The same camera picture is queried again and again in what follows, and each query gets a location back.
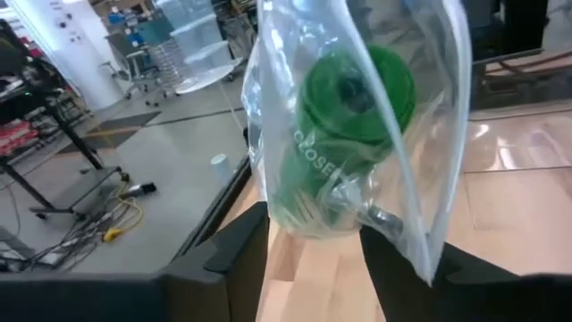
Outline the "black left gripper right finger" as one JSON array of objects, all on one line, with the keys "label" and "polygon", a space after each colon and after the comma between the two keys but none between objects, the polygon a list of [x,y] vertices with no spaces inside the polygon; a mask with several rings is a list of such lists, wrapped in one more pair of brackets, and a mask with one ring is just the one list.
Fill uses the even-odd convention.
[{"label": "black left gripper right finger", "polygon": [[428,284],[384,235],[359,237],[386,322],[572,322],[572,275],[515,275],[447,243]]}]

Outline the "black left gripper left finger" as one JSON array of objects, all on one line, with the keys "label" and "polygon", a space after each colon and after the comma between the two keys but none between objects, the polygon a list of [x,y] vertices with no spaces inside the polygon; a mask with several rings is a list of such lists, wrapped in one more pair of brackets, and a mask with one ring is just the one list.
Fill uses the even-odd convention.
[{"label": "black left gripper left finger", "polygon": [[268,239],[259,201],[153,273],[0,275],[0,322],[255,322]]}]

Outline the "clear plastic bag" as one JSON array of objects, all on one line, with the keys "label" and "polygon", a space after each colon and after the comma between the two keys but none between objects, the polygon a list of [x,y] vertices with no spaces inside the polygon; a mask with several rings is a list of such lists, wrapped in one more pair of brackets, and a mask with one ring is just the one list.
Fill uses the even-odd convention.
[{"label": "clear plastic bag", "polygon": [[[328,239],[368,226],[431,284],[444,247],[467,135],[472,51],[461,0],[256,0],[257,39],[242,89],[249,153],[269,216]],[[299,89],[322,56],[345,50],[391,136],[391,153],[360,181],[356,226],[299,230],[275,193]]]}]

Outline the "green woven bandage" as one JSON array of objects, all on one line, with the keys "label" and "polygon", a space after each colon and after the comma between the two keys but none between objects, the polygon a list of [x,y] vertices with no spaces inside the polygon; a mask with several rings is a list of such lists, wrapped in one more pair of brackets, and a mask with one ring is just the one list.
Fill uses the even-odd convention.
[{"label": "green woven bandage", "polygon": [[392,151],[391,136],[358,64],[345,50],[320,57],[299,89],[276,212],[299,230],[348,231],[359,183]]}]

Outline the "clear plastic cup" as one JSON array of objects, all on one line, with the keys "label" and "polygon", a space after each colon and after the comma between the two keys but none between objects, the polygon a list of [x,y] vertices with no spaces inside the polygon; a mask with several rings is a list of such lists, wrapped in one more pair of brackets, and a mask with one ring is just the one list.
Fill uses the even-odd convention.
[{"label": "clear plastic cup", "polygon": [[221,182],[228,182],[233,175],[230,161],[225,154],[218,154],[211,158],[210,164]]}]

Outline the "dark floor mat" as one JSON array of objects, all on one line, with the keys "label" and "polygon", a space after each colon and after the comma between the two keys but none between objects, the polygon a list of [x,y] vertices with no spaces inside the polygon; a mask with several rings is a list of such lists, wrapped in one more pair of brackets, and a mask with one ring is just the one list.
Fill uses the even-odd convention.
[{"label": "dark floor mat", "polygon": [[159,114],[152,112],[105,121],[81,138],[92,152],[116,149]]}]

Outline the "black metal stand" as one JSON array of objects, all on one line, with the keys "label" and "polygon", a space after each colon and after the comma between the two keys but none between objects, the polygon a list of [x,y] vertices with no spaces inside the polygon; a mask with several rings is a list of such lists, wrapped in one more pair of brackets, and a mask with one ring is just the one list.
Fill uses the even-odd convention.
[{"label": "black metal stand", "polygon": [[6,94],[0,94],[0,118],[16,116],[23,113],[21,108],[9,112],[5,108],[7,102],[19,96],[30,96],[34,106],[43,107],[46,114],[52,117],[57,128],[63,132],[80,153],[92,164],[92,168],[85,172],[79,181],[66,191],[69,199],[67,204],[57,206],[48,201],[37,191],[22,175],[20,175],[4,157],[0,157],[0,169],[17,182],[40,206],[30,211],[38,218],[45,220],[51,214],[71,214],[82,221],[88,215],[77,211],[74,207],[83,201],[97,187],[106,181],[112,174],[118,173],[123,182],[129,182],[130,176],[119,166],[105,167],[96,158],[92,150],[77,132],[58,114],[57,108],[47,102],[49,95],[53,93],[50,87],[50,78],[46,73],[42,62],[29,55],[29,50],[16,37],[9,23],[0,19],[0,76],[15,74],[22,84]]}]

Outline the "white floor lamp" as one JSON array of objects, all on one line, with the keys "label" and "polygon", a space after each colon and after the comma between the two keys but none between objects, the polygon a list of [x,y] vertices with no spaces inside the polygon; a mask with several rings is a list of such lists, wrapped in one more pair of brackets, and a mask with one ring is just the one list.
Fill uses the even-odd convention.
[{"label": "white floor lamp", "polygon": [[231,103],[231,100],[228,97],[226,90],[224,89],[223,80],[234,81],[233,73],[235,69],[242,63],[242,60],[242,57],[233,59],[228,64],[215,67],[214,69],[211,69],[205,73],[187,79],[175,87],[174,93],[177,95],[189,94],[204,87],[217,84],[220,92],[223,95],[224,101],[227,104],[228,110],[231,112],[233,121],[241,131],[243,125],[237,116],[237,113]]}]

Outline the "stacked clear plastic containers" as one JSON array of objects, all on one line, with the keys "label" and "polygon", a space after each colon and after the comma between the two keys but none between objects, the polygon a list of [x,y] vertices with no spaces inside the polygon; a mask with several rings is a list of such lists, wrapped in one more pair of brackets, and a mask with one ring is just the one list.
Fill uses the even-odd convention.
[{"label": "stacked clear plastic containers", "polygon": [[180,49],[185,80],[233,60],[212,0],[153,1],[172,26],[170,36]]}]

